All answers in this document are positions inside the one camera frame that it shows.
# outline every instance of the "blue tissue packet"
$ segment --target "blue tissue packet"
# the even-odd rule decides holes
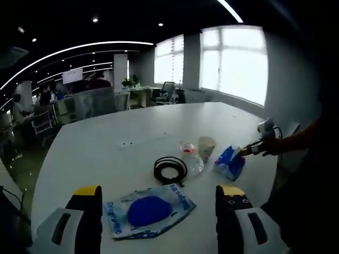
[[[240,151],[239,147],[229,146],[216,160],[215,170],[228,179],[235,181],[245,165],[245,158]]]

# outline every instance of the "blue round object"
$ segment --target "blue round object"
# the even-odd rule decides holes
[[[133,226],[147,226],[167,218],[172,212],[170,203],[157,196],[134,201],[128,210],[128,220]]]

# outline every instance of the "white table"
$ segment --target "white table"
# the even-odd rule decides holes
[[[65,207],[79,187],[99,184],[103,201],[109,202],[135,189],[159,186],[153,177],[155,160],[179,157],[180,140],[196,144],[207,135],[217,142],[210,162],[182,189],[197,205],[191,215],[154,239],[115,242],[104,214],[101,253],[217,253],[215,189],[230,181],[212,170],[212,162],[231,144],[242,147],[255,141],[260,121],[223,103],[198,103],[142,108],[65,125],[35,187],[33,237],[40,223],[56,208]],[[167,137],[161,139],[164,132]],[[276,157],[248,156],[235,185],[254,206],[260,206],[269,198],[275,169]]]

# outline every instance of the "screen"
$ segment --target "screen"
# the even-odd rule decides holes
[[[69,70],[63,73],[63,84],[72,83],[83,79],[83,70]]]

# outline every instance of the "plastic bottle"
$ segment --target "plastic bottle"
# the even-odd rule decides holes
[[[193,177],[203,171],[204,164],[197,149],[190,143],[181,144],[181,159],[187,166],[187,176]]]

